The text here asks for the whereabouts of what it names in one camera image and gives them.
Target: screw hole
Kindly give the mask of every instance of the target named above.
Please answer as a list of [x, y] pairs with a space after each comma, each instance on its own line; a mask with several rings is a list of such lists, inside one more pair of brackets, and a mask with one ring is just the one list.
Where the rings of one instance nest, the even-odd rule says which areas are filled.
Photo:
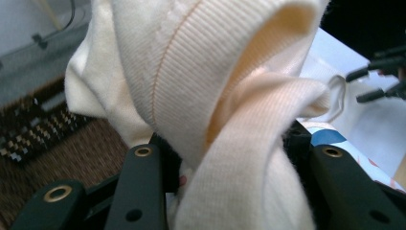
[[44, 200], [49, 203], [57, 202], [71, 194], [71, 192], [72, 187], [68, 185], [59, 185], [48, 191], [44, 196]]
[[135, 155], [137, 156], [148, 156], [152, 153], [151, 148], [140, 148], [135, 150]]
[[139, 209], [133, 209], [125, 215], [125, 219], [129, 222], [135, 222], [143, 216], [143, 212]]
[[391, 221], [385, 214], [383, 214], [379, 211], [376, 211], [376, 210], [370, 211], [370, 215], [373, 219], [375, 219], [379, 222], [389, 223]]
[[323, 149], [323, 153], [326, 155], [329, 155], [331, 157], [342, 157], [343, 156], [343, 152], [341, 152], [337, 149], [331, 149], [331, 148]]

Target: orange stitching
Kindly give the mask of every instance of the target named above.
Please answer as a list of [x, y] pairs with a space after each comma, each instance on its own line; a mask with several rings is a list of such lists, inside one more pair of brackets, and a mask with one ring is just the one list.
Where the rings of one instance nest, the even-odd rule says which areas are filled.
[[173, 40], [175, 39], [177, 33], [179, 32], [179, 30], [182, 28], [183, 24], [188, 20], [189, 16], [192, 15], [192, 13], [194, 12], [194, 10], [197, 9], [197, 7], [200, 5], [200, 3], [202, 2], [202, 0], [199, 0], [198, 3], [196, 3], [194, 5], [194, 7], [192, 8], [192, 10], [190, 12], [188, 12], [188, 14], [186, 14], [184, 20], [179, 24], [179, 26], [175, 29], [175, 32], [173, 33], [172, 37], [170, 38], [169, 44], [167, 46], [167, 48], [165, 49], [164, 54], [162, 55], [162, 58], [160, 59], [160, 63], [158, 65], [158, 70], [156, 72], [156, 75], [154, 77], [154, 82], [152, 85], [152, 123], [156, 126], [156, 121], [155, 121], [155, 88], [156, 88], [156, 84], [158, 81], [158, 78], [160, 76], [161, 73], [161, 68], [162, 68], [162, 64], [164, 63], [164, 59], [167, 56], [168, 50], [170, 45], [172, 44]]

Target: seam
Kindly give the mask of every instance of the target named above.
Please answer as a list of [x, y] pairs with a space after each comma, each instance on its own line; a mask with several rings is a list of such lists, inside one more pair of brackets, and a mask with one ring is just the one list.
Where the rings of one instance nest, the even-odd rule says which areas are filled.
[[178, 32], [180, 31], [180, 29], [182, 28], [182, 26], [185, 24], [185, 22], [189, 19], [189, 17], [193, 14], [193, 12], [197, 9], [197, 7], [200, 5], [200, 3], [202, 2], [202, 0], [199, 0], [193, 7], [192, 9], [188, 12], [188, 14], [186, 14], [186, 16], [183, 18], [183, 20], [180, 22], [179, 26], [175, 29], [172, 37], [169, 40], [168, 46], [165, 48], [164, 54], [162, 55], [160, 61], [159, 61], [159, 65], [158, 65], [158, 70], [156, 71], [156, 74], [154, 76], [154, 81], [153, 81], [153, 85], [152, 85], [152, 110], [151, 110], [151, 116], [152, 116], [152, 123], [154, 126], [156, 126], [156, 119], [155, 119], [155, 90], [156, 90], [156, 85], [157, 85], [157, 81], [160, 77], [161, 74], [161, 69], [162, 69], [162, 65], [164, 63], [164, 60], [166, 59], [166, 56], [168, 54], [169, 48], [173, 42], [173, 40], [175, 39], [175, 37], [177, 36]]

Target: ribbed fabric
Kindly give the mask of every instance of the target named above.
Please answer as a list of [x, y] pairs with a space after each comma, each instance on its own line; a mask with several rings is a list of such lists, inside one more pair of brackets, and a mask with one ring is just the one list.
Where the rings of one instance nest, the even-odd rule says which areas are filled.
[[106, 116], [128, 144], [145, 123], [169, 141], [188, 172], [175, 229], [314, 228], [281, 135], [327, 111], [325, 86], [294, 78], [326, 4], [96, 0], [68, 104]]

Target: metal grommet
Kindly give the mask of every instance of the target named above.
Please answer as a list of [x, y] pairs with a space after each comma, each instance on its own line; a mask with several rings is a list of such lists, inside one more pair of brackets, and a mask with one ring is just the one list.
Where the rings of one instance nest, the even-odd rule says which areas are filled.
[[333, 149], [333, 148], [323, 148], [323, 153], [327, 156], [331, 157], [342, 157], [343, 152], [341, 152], [338, 149]]
[[52, 203], [57, 202], [72, 193], [72, 187], [69, 185], [59, 185], [45, 194], [44, 200]]
[[152, 153], [152, 149], [148, 148], [148, 147], [139, 148], [139, 149], [135, 150], [135, 155], [141, 156], [141, 157], [148, 156], [151, 153]]

